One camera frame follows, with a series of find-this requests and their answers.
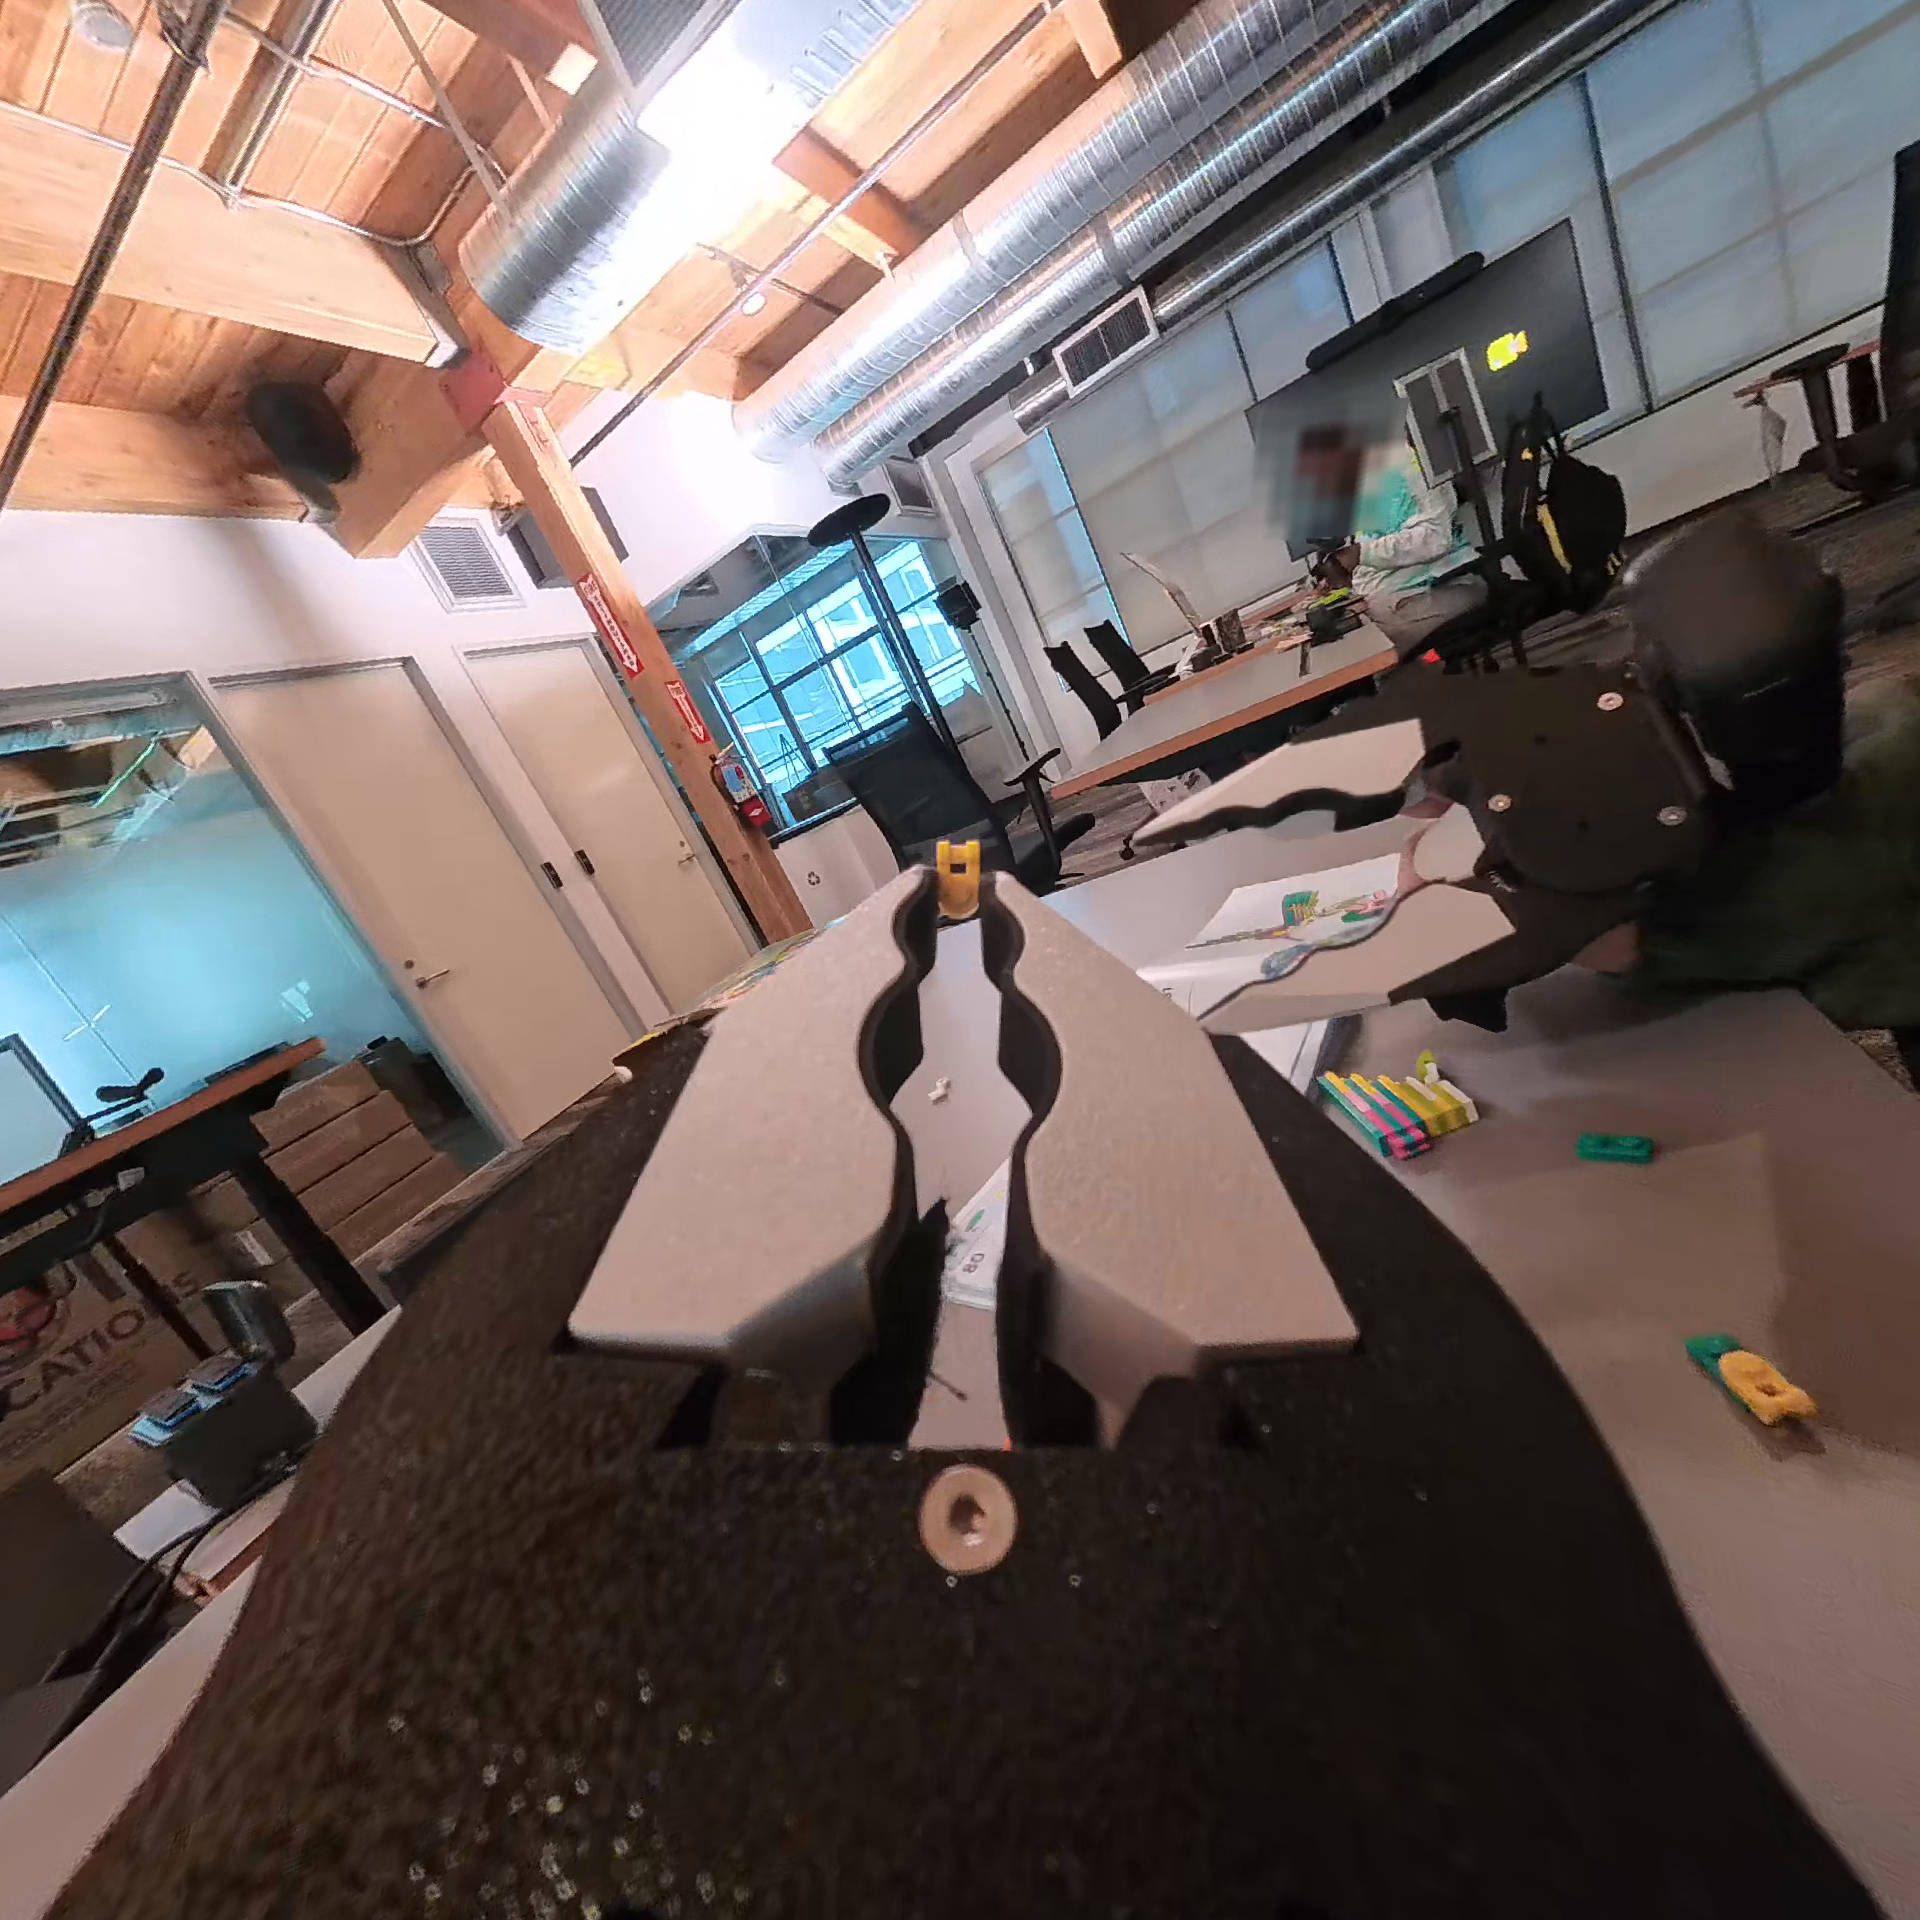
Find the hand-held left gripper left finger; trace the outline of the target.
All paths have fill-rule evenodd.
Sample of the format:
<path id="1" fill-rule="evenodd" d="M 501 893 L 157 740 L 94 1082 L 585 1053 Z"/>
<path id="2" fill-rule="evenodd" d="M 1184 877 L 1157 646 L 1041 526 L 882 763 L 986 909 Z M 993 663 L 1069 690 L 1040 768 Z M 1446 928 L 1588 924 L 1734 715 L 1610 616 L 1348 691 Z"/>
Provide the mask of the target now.
<path id="1" fill-rule="evenodd" d="M 570 1311 L 584 1349 L 840 1380 L 919 1217 L 893 1102 L 924 1057 L 938 881 L 919 865 L 710 1021 Z"/>

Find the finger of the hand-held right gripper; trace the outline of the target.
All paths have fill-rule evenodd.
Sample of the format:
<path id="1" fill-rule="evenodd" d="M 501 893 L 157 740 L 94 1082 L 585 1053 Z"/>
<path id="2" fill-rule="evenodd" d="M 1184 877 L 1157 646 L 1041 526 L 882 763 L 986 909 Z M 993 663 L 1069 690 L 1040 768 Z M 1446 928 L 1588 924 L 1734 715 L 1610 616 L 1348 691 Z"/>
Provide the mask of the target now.
<path id="1" fill-rule="evenodd" d="M 1396 818 L 1431 824 L 1447 815 L 1447 794 L 1427 779 L 1426 754 L 1417 719 L 1294 738 L 1191 789 L 1135 829 L 1130 848 L 1173 851 L 1218 833 L 1273 827 L 1299 814 L 1327 814 L 1336 833 Z"/>
<path id="2" fill-rule="evenodd" d="M 1283 933 L 1257 971 L 1195 1001 L 1197 1024 L 1215 1035 L 1248 1035 L 1369 1011 L 1426 975 L 1495 947 L 1515 924 L 1477 884 L 1482 851 L 1472 818 L 1417 819 L 1365 924 L 1308 940 Z"/>

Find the multicolour lego brick stack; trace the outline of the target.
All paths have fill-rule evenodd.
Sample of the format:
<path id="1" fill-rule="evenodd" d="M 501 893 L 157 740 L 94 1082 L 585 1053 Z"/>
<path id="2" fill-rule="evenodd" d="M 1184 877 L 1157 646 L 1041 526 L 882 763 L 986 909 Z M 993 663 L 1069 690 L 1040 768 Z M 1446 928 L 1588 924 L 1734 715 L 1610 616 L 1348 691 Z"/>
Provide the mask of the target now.
<path id="1" fill-rule="evenodd" d="M 1323 1069 L 1313 1089 L 1327 1111 L 1396 1164 L 1426 1158 L 1444 1139 L 1479 1123 L 1475 1097 L 1444 1072 L 1430 1048 L 1415 1053 L 1410 1072 Z"/>

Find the yellow and teal lego piece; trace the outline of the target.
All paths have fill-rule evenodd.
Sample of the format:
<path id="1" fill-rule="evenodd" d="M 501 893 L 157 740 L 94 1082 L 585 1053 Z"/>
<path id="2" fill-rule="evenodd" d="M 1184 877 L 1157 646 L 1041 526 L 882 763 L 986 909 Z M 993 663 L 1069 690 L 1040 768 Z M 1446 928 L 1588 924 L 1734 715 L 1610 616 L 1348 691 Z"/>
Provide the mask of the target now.
<path id="1" fill-rule="evenodd" d="M 1683 1339 L 1698 1371 L 1763 1427 L 1798 1427 L 1818 1420 L 1812 1393 L 1731 1334 L 1712 1331 Z"/>

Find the bird picture instruction booklet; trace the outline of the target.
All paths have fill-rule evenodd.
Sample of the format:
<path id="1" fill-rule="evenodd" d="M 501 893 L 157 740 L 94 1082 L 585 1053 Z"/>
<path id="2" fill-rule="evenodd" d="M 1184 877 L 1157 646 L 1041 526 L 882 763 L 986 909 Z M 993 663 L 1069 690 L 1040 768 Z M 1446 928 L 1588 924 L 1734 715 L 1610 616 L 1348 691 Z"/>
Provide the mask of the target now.
<path id="1" fill-rule="evenodd" d="M 1400 854 L 1237 884 L 1187 938 L 1189 951 L 1325 947 L 1363 940 L 1403 892 Z"/>

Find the long grey office table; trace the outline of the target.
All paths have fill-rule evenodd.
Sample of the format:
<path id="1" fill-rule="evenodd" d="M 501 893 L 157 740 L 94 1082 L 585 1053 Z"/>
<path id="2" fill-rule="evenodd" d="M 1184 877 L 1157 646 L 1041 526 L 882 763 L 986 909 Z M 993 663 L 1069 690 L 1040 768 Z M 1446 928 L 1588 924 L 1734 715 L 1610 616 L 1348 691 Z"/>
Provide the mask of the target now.
<path id="1" fill-rule="evenodd" d="M 1068 801 L 1113 782 L 1162 777 L 1246 728 L 1374 682 L 1396 661 L 1392 642 L 1365 618 L 1327 639 L 1299 631 L 1251 646 L 1151 694 L 1096 746 L 1068 755 L 1050 796 Z"/>

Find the black and yellow backpack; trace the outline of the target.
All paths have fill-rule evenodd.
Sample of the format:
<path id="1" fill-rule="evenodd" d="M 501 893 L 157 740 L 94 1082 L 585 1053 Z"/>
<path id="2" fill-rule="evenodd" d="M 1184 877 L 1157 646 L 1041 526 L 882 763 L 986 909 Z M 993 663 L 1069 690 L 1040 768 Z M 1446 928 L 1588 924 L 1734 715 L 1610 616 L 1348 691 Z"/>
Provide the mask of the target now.
<path id="1" fill-rule="evenodd" d="M 1500 547 L 1548 613 L 1591 612 L 1623 568 L 1619 479 L 1570 452 L 1541 391 L 1510 424 L 1500 463 Z"/>

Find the white door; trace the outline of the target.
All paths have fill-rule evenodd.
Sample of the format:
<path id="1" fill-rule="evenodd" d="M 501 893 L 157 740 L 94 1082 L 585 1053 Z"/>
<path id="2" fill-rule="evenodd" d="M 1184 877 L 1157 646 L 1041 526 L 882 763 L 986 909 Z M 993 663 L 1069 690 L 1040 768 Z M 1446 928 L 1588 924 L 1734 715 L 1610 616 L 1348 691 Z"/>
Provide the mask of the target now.
<path id="1" fill-rule="evenodd" d="M 702 1004 L 752 943 L 703 840 L 667 789 L 628 697 L 581 638 L 463 658 L 571 870 L 591 884 L 672 1014 Z"/>
<path id="2" fill-rule="evenodd" d="M 527 1139 L 628 1029 L 411 668 L 214 682 L 214 701 L 451 1075 Z"/>

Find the stack of cardboard boxes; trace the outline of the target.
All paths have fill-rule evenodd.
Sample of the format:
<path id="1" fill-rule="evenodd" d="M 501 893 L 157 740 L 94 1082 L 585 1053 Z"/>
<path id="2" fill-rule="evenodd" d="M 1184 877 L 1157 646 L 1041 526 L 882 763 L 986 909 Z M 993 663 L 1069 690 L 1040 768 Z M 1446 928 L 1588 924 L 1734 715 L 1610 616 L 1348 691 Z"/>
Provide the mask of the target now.
<path id="1" fill-rule="evenodd" d="M 289 1084 L 252 1115 L 252 1127 L 261 1164 L 347 1260 L 363 1257 L 463 1179 L 458 1160 L 431 1145 L 363 1061 Z"/>

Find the white ceiling vent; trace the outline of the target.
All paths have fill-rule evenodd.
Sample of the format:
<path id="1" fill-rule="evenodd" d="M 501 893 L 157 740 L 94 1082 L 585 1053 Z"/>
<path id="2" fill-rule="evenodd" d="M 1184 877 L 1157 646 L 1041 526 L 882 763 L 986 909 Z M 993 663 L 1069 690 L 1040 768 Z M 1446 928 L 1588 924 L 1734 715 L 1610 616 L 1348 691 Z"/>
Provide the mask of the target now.
<path id="1" fill-rule="evenodd" d="M 1162 335 L 1153 301 L 1133 285 L 1050 347 L 1066 397 L 1079 397 L 1127 368 Z"/>

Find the wooden top desk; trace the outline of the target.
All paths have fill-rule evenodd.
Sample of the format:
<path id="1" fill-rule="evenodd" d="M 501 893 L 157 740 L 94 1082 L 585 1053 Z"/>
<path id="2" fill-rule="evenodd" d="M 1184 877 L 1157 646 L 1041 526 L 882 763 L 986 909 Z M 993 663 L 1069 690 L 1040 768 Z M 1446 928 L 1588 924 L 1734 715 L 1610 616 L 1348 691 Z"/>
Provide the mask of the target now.
<path id="1" fill-rule="evenodd" d="M 317 1038 L 264 1049 L 189 1096 L 6 1182 L 4 1293 L 183 1203 L 194 1187 L 232 1178 L 333 1317 L 349 1334 L 371 1329 L 387 1308 L 267 1166 L 267 1143 L 254 1123 L 295 1072 L 321 1055 Z"/>

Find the black ceiling speaker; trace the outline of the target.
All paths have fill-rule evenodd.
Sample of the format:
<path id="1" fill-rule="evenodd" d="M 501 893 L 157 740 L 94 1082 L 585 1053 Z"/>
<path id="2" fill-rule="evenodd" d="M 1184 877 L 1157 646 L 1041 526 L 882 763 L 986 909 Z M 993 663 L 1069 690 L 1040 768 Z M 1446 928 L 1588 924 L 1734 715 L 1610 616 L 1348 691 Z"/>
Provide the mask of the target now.
<path id="1" fill-rule="evenodd" d="M 244 414 L 252 434 L 299 496 L 305 518 L 333 526 L 341 513 L 341 488 L 357 478 L 363 457 L 341 407 L 324 383 L 254 382 Z"/>

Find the wooden support post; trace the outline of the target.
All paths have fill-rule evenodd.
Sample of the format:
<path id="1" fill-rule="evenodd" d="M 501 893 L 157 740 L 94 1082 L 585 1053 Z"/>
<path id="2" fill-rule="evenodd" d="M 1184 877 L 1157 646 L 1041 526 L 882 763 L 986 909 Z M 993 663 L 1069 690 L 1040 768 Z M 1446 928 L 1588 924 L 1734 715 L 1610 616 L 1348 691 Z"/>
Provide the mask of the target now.
<path id="1" fill-rule="evenodd" d="M 641 674 L 624 679 L 626 688 L 756 931 L 771 941 L 809 931 L 802 900 L 765 832 L 748 827 L 713 779 L 717 743 L 594 513 L 540 396 L 501 387 L 482 420 L 482 434 L 530 508 L 574 595 L 575 578 L 596 574 L 634 639 Z"/>

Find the red sign on post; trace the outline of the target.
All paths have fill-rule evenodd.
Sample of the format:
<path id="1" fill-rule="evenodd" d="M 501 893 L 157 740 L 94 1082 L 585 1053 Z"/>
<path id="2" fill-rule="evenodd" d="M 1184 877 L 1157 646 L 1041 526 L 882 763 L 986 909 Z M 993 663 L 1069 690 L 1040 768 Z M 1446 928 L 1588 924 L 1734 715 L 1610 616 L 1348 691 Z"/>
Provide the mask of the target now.
<path id="1" fill-rule="evenodd" d="M 613 668 L 628 682 L 641 677 L 643 661 L 638 656 L 635 642 L 621 624 L 617 609 L 610 603 L 599 576 L 588 570 L 575 578 L 574 592 L 581 608 L 588 612 L 591 628 Z"/>

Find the white wall vent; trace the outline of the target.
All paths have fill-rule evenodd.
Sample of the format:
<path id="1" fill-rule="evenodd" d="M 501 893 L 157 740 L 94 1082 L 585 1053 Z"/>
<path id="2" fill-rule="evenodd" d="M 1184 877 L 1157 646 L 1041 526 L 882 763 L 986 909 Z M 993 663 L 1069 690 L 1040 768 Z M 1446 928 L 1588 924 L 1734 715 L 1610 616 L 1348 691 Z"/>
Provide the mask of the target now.
<path id="1" fill-rule="evenodd" d="M 488 515 L 445 511 L 408 544 L 444 612 L 505 612 L 524 606 L 511 566 Z"/>

